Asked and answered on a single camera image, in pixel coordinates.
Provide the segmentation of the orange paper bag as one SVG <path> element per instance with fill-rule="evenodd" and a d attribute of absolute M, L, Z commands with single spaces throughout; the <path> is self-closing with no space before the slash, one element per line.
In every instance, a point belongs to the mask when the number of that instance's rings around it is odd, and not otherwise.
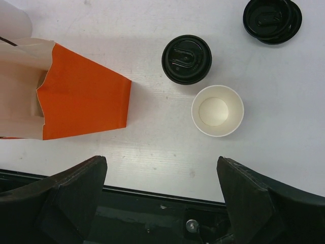
<path fill-rule="evenodd" d="M 1 40 L 1 137 L 50 140 L 126 127 L 132 82 L 53 41 Z"/>

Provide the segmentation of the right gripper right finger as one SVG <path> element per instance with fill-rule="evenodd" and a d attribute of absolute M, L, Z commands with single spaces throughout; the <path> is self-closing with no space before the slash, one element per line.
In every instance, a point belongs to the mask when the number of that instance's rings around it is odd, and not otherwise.
<path fill-rule="evenodd" d="M 230 158 L 216 170 L 235 243 L 324 243 L 324 197 Z"/>

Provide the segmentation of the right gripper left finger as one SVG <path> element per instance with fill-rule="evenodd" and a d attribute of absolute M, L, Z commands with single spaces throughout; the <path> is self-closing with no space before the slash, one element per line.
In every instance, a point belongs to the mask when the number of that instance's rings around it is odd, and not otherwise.
<path fill-rule="evenodd" d="M 106 158 L 94 156 L 24 186 L 1 181 L 1 243 L 83 243 L 106 173 Z"/>

